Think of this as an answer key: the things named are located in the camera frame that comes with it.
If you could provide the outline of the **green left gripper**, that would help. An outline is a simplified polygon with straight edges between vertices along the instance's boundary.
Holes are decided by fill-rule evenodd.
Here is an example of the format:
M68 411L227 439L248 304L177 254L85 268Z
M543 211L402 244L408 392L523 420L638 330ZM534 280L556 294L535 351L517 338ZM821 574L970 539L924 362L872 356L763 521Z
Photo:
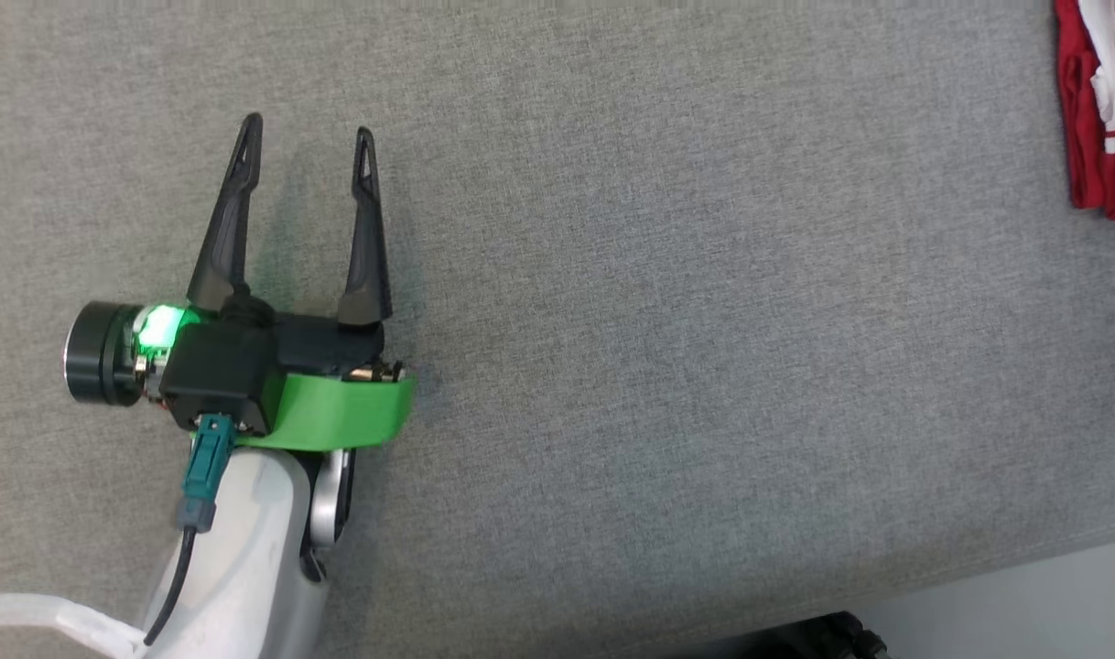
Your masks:
M241 124L190 277L190 306L84 306L64 343L64 381L72 400L130 407L149 403L165 413L159 385L185 324L241 324L277 335L287 375L277 429L235 445L291 453L331 453L390 440L410 413L416 384L400 362L382 358L382 321L392 316L382 201L374 134L355 138L356 203L347 284L337 318L277 311L248 292L246 249L251 195L259 183L262 116Z

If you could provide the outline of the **red and white shirt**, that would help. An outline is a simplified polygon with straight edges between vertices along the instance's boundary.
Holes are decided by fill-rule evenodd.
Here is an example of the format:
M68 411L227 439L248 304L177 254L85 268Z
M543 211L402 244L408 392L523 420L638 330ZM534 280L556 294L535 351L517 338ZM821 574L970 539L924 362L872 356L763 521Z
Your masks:
M1069 198L1115 221L1115 0L1053 0Z

